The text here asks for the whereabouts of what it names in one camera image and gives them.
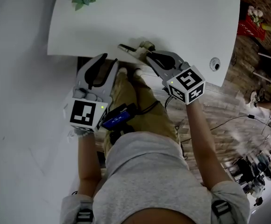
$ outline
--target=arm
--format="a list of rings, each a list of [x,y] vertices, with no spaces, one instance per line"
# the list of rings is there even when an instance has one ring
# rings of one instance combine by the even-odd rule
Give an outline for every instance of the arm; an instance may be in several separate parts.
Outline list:
[[[93,133],[78,139],[78,175],[80,179],[78,193],[93,197],[101,180]]]
[[[216,157],[214,139],[199,101],[195,100],[187,105],[186,111],[191,130],[193,154],[204,185],[211,190],[217,183],[231,179]]]

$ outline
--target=gray t-shirt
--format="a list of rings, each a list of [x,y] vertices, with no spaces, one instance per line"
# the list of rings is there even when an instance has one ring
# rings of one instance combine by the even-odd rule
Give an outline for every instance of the gray t-shirt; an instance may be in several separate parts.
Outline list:
[[[106,166],[107,180],[94,199],[79,194],[63,199],[61,224],[76,223],[84,208],[93,210],[93,221],[88,223],[95,224],[120,224],[146,208],[178,211],[197,224],[248,223],[250,203],[241,186],[226,181],[207,190],[170,138],[148,132],[125,134],[109,151]],[[231,207],[221,220],[212,211],[215,200]]]

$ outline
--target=khaki pants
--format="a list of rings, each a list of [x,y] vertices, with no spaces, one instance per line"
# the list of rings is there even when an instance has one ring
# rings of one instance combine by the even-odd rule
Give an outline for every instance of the khaki pants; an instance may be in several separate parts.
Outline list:
[[[113,103],[110,110],[113,110],[122,104],[130,105],[135,103],[137,108],[142,111],[152,105],[156,100],[150,87],[146,85],[144,80],[140,77],[134,77],[129,81],[127,75],[119,73],[113,90],[112,90]],[[137,131],[147,131],[156,133],[162,136],[169,137],[177,142],[175,128],[173,122],[169,119],[164,107],[158,103],[151,111],[143,115],[136,115],[133,119],[127,122]],[[107,131],[106,138],[104,139],[104,154],[107,156],[108,151],[111,149],[109,134]]]

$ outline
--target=white table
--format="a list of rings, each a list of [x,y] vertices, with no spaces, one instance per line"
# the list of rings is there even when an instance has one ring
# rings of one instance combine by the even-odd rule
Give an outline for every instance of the white table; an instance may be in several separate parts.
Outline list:
[[[49,55],[93,57],[136,63],[117,48],[149,40],[158,50],[177,53],[206,81],[221,86],[232,56],[240,0],[97,0],[74,10],[57,0],[50,25]],[[210,60],[221,61],[218,71]]]

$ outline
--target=red box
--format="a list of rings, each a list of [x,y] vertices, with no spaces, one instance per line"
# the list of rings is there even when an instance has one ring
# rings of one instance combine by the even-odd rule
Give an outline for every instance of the red box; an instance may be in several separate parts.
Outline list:
[[[238,21],[237,34],[259,37],[263,41],[265,30],[263,30],[261,27],[258,27],[257,24],[252,21],[250,16],[246,14],[245,20]]]

